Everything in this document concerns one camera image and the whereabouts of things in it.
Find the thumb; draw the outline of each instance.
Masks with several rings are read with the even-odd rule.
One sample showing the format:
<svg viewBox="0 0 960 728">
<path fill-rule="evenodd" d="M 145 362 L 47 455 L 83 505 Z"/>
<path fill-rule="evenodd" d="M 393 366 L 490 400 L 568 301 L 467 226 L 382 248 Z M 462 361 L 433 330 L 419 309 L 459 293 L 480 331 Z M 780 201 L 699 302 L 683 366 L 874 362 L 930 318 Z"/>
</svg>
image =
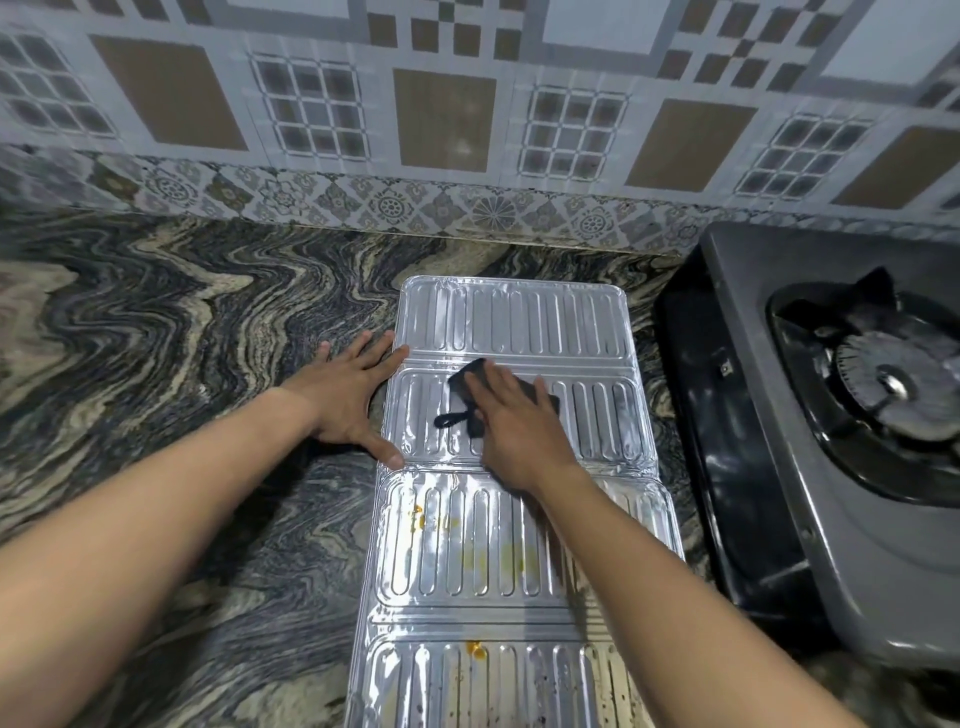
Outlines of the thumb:
<svg viewBox="0 0 960 728">
<path fill-rule="evenodd" d="M 389 440 L 385 440 L 376 433 L 367 430 L 357 441 L 357 445 L 364 448 L 373 457 L 386 465 L 392 471 L 403 467 L 403 455 Z"/>
</svg>

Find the kitchen counter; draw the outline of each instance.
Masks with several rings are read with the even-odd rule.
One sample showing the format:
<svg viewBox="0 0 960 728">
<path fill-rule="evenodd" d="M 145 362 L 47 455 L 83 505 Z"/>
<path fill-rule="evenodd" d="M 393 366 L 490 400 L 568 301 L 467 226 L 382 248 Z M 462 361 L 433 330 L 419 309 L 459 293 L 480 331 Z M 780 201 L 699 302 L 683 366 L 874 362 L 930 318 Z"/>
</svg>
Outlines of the kitchen counter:
<svg viewBox="0 0 960 728">
<path fill-rule="evenodd" d="M 87 212 L 8 216 L 0 250 L 4 541 L 289 376 L 321 339 L 391 327 L 410 276 L 581 280 L 627 292 L 661 478 L 708 578 L 651 322 L 676 257 Z M 295 450 L 76 725 L 339 725 L 373 478 L 364 452 Z M 857 670 L 874 679 L 850 658 L 817 670 L 840 692 Z"/>
</svg>

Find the aluminum foil panel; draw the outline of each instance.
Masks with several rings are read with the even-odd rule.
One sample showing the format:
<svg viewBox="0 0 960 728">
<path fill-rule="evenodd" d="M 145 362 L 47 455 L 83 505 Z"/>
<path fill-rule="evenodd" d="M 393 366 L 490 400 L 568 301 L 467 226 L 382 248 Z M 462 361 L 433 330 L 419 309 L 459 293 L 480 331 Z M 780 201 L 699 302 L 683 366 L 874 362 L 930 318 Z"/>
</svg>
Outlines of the aluminum foil panel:
<svg viewBox="0 0 960 728">
<path fill-rule="evenodd" d="M 400 294 L 347 725 L 646 726 L 636 688 L 576 562 L 535 501 L 504 490 L 447 378 L 477 356 L 543 376 L 578 459 L 683 556 L 623 292 L 613 286 L 417 277 Z"/>
</svg>

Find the stove burner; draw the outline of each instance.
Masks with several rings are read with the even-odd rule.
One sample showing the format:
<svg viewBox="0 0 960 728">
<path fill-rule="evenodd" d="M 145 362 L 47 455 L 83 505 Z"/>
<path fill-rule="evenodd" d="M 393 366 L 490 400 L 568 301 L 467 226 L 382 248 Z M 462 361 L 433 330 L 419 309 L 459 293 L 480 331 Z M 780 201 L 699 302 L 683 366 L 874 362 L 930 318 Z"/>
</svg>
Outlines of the stove burner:
<svg viewBox="0 0 960 728">
<path fill-rule="evenodd" d="M 867 331 L 846 337 L 834 361 L 857 403 L 895 433 L 931 443 L 960 435 L 960 381 L 918 343 Z"/>
</svg>

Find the person's right arm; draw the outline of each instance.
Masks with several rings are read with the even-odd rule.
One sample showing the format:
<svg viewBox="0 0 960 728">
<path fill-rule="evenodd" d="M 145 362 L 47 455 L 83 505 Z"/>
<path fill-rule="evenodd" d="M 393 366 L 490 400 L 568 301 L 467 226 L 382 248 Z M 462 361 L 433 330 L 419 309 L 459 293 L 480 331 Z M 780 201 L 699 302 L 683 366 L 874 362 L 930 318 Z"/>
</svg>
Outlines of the person's right arm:
<svg viewBox="0 0 960 728">
<path fill-rule="evenodd" d="M 659 728 L 853 728 L 861 723 L 577 463 L 543 380 L 538 402 L 508 370 L 467 375 L 486 424 L 484 464 L 543 506 L 603 605 Z"/>
</svg>

